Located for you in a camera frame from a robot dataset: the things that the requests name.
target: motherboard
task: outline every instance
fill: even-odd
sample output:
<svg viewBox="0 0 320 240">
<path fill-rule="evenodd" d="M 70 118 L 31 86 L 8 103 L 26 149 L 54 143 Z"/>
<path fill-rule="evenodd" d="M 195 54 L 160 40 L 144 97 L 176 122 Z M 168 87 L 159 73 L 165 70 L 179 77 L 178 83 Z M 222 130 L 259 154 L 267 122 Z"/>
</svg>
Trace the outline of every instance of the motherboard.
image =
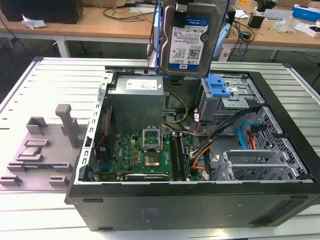
<svg viewBox="0 0 320 240">
<path fill-rule="evenodd" d="M 176 145 L 182 139 L 183 144 Z M 100 178 L 104 181 L 139 181 L 145 175 L 161 176 L 162 180 L 180 180 L 182 175 L 189 176 L 190 151 L 195 148 L 192 137 L 173 137 L 172 134 L 151 135 L 145 142 L 160 143 L 161 149 L 144 150 L 142 134 L 117 134 L 114 143 L 112 161 L 101 159 L 98 164 Z"/>
</svg>

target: green motherboard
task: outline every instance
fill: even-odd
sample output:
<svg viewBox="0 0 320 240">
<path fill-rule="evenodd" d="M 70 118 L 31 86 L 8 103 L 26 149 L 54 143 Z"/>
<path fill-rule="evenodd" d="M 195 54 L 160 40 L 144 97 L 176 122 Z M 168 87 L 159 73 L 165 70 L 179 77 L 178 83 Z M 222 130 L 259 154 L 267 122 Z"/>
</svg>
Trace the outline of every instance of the green motherboard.
<svg viewBox="0 0 320 240">
<path fill-rule="evenodd" d="M 144 152 L 142 134 L 117 134 L 112 162 L 100 162 L 99 170 L 105 173 L 105 177 L 108 173 L 164 174 L 172 181 L 174 179 L 170 138 L 172 136 L 169 134 L 160 135 L 160 139 L 157 134 L 149 136 L 146 143 L 160 143 L 161 151 Z M 184 136 L 183 144 L 188 158 L 190 151 L 195 148 L 192 137 Z"/>
</svg>

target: hard drive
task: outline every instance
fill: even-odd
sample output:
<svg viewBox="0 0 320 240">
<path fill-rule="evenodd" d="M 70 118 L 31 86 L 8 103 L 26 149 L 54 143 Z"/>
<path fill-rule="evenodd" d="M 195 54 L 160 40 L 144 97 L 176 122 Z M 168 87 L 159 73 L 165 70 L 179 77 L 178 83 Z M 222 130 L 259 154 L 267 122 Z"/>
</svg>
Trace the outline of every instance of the hard drive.
<svg viewBox="0 0 320 240">
<path fill-rule="evenodd" d="M 175 0 L 163 2 L 158 74 L 204 77 L 219 37 L 228 2 L 196 0 L 189 3 L 185 26 L 173 26 Z"/>
</svg>

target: barcode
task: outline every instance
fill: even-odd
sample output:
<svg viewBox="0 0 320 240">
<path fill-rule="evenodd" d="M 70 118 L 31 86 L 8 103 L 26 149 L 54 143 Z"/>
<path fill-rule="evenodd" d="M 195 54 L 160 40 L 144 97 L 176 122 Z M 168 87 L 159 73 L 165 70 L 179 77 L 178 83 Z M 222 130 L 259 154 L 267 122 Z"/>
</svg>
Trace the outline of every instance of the barcode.
<svg viewBox="0 0 320 240">
<path fill-rule="evenodd" d="M 200 54 L 200 49 L 201 49 L 200 46 L 195 46 L 195 47 L 189 48 L 187 59 L 198 60 L 199 54 Z"/>
</svg>

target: white box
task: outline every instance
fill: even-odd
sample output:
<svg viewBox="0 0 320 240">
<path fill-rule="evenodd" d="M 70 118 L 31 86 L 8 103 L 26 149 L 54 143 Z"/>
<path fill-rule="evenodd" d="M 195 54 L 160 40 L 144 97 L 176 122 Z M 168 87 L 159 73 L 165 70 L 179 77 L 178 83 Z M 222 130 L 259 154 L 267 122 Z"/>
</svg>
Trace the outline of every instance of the white box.
<svg viewBox="0 0 320 240">
<path fill-rule="evenodd" d="M 317 25 L 306 28 L 304 32 L 313 38 L 320 38 L 320 27 Z"/>
</svg>

